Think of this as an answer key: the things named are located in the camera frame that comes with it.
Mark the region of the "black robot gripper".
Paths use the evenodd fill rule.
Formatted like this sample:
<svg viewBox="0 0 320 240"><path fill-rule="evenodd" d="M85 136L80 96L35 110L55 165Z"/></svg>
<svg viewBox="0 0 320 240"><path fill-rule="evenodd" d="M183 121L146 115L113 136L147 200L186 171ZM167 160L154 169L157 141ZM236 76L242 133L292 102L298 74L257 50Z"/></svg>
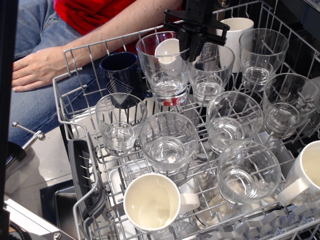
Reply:
<svg viewBox="0 0 320 240"><path fill-rule="evenodd" d="M163 26L177 33L180 56L194 62L206 41L223 46L230 27L213 16L215 0L188 0L184 10L164 10Z"/></svg>

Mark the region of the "person's bare forearm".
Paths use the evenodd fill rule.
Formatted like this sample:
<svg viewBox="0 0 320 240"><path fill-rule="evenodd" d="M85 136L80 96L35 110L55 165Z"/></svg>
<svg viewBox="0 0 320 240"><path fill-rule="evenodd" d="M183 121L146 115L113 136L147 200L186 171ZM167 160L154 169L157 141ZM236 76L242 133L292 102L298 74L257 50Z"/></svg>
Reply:
<svg viewBox="0 0 320 240"><path fill-rule="evenodd" d="M75 59L83 67L91 59L107 54L104 45L98 42L156 27L164 22L166 9L177 10L182 3L181 0L136 0L107 23L64 47L76 49Z"/></svg>

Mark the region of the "person's bare hand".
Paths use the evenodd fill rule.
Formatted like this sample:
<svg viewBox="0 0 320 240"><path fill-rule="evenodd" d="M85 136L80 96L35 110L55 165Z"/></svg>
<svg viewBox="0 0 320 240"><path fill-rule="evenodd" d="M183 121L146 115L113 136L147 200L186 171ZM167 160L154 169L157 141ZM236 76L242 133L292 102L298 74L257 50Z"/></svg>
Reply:
<svg viewBox="0 0 320 240"><path fill-rule="evenodd" d="M49 47L15 61L12 90L27 92L51 85L53 78L67 72L63 51L61 46Z"/></svg>

